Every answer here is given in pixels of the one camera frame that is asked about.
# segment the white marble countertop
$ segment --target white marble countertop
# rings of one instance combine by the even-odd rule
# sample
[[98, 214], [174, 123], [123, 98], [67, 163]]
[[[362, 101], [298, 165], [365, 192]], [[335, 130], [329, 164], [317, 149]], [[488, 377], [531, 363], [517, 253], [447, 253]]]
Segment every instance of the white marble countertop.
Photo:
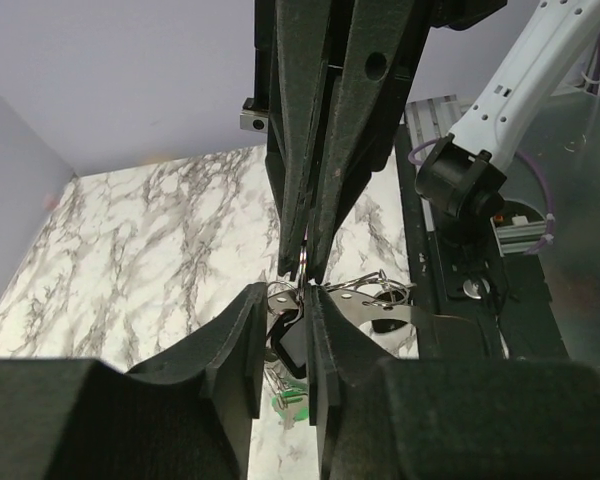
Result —
[[[124, 371], [276, 279], [264, 147], [75, 179], [0, 302], [0, 357], [98, 357]], [[338, 232], [326, 281], [408, 281], [395, 158]], [[265, 387], [250, 479], [317, 479], [315, 430]]]

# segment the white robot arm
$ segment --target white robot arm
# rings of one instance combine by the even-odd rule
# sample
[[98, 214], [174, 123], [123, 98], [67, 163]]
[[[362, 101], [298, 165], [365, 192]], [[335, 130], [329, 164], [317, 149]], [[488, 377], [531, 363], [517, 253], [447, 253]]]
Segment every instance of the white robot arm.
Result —
[[495, 214], [522, 136], [599, 32], [600, 0], [541, 1], [483, 93], [436, 144], [418, 192], [456, 218]]

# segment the purple cable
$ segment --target purple cable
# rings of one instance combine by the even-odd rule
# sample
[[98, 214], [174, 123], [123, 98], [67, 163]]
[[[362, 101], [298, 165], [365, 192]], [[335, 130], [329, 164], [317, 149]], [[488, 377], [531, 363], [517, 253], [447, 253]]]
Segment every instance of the purple cable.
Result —
[[411, 150], [409, 152], [409, 155], [407, 155], [409, 162], [412, 163], [413, 165], [415, 165], [416, 167], [419, 167], [420, 165], [422, 165], [424, 162], [421, 162], [420, 160], [418, 160], [416, 158], [416, 155], [418, 153], [420, 153], [422, 150], [424, 150], [425, 148], [430, 147], [431, 145], [434, 145], [437, 141], [438, 140], [429, 140], [428, 142], [424, 142], [422, 145], [419, 145], [416, 148], [414, 148], [413, 150]]
[[529, 170], [531, 170], [533, 175], [538, 180], [538, 183], [540, 184], [540, 188], [542, 189], [542, 194], [544, 196], [545, 204], [547, 206], [547, 215], [545, 217], [546, 225], [545, 225], [545, 229], [544, 229], [544, 235], [542, 235], [540, 240], [538, 240], [535, 245], [533, 245], [531, 248], [529, 248], [529, 250], [524, 252], [525, 255], [533, 255], [535, 253], [538, 253], [544, 247], [546, 247], [550, 243], [550, 239], [553, 238], [553, 235], [555, 233], [555, 227], [556, 227], [556, 217], [555, 217], [556, 205], [555, 205], [555, 201], [553, 199], [553, 194], [551, 193], [551, 187], [549, 187], [549, 182], [547, 181], [547, 177], [545, 177], [544, 173], [542, 172], [540, 165], [537, 164], [537, 162], [531, 157], [531, 155], [529, 155], [528, 153], [525, 153], [521, 150], [518, 150], [516, 152], [516, 157], [518, 157], [520, 160], [522, 160], [527, 165]]
[[[418, 145], [416, 148], [411, 150], [407, 155], [409, 162], [413, 165], [420, 166], [422, 165], [422, 161], [416, 158], [416, 155], [420, 153], [427, 147], [434, 145], [438, 140], [429, 140], [424, 142], [422, 145]], [[550, 239], [553, 237], [555, 232], [556, 218], [555, 218], [555, 201], [553, 199], [553, 194], [551, 193], [551, 188], [549, 187], [549, 182], [545, 177], [544, 173], [540, 166], [536, 163], [536, 161], [529, 155], [523, 151], [518, 150], [516, 152], [516, 156], [522, 160], [525, 165], [531, 170], [531, 173], [536, 177], [538, 183], [540, 184], [540, 188], [542, 189], [542, 194], [544, 196], [545, 203], [547, 205], [547, 215], [545, 219], [545, 230], [542, 238], [536, 242], [529, 250], [527, 250], [525, 255], [532, 255], [538, 253], [542, 248], [550, 243]]]

